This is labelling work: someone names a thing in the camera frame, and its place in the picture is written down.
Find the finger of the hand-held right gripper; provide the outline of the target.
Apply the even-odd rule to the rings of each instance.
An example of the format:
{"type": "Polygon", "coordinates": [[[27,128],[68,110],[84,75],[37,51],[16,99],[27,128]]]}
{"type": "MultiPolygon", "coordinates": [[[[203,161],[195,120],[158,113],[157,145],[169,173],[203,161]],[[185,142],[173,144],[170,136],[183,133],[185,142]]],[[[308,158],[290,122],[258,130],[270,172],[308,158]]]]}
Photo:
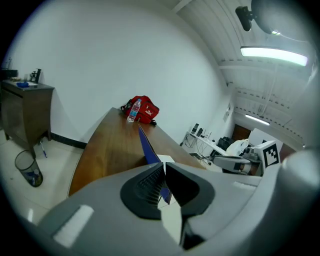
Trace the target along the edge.
{"type": "Polygon", "coordinates": [[[238,173],[244,161],[238,156],[215,156],[213,163],[229,173],[238,173]]]}

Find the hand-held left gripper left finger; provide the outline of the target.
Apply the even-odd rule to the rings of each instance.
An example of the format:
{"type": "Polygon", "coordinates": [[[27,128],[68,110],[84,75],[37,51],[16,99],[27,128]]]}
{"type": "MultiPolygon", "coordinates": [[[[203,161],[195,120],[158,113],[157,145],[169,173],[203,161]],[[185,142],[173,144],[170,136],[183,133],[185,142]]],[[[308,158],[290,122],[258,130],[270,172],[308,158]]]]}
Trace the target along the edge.
{"type": "Polygon", "coordinates": [[[97,179],[27,229],[52,256],[179,256],[158,209],[163,181],[162,163],[97,179]]]}

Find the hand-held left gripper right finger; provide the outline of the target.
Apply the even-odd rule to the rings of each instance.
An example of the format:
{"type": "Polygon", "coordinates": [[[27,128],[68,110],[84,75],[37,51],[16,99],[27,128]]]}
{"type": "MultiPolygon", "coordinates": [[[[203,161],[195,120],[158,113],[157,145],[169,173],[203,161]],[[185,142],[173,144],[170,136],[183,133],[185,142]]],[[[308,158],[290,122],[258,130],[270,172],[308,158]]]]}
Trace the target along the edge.
{"type": "Polygon", "coordinates": [[[166,163],[165,181],[180,205],[179,242],[167,251],[262,251],[262,177],[225,174],[166,163]]]}

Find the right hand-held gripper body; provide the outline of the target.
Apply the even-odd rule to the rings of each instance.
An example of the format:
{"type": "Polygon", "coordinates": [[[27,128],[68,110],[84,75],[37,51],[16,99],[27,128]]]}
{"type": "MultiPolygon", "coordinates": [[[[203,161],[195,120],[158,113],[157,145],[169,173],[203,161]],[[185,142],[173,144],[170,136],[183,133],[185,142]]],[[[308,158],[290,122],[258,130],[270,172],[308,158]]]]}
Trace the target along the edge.
{"type": "Polygon", "coordinates": [[[247,147],[243,153],[243,158],[250,163],[243,164],[242,170],[251,176],[262,177],[271,165],[280,163],[280,157],[275,140],[265,141],[254,147],[247,147]]]}

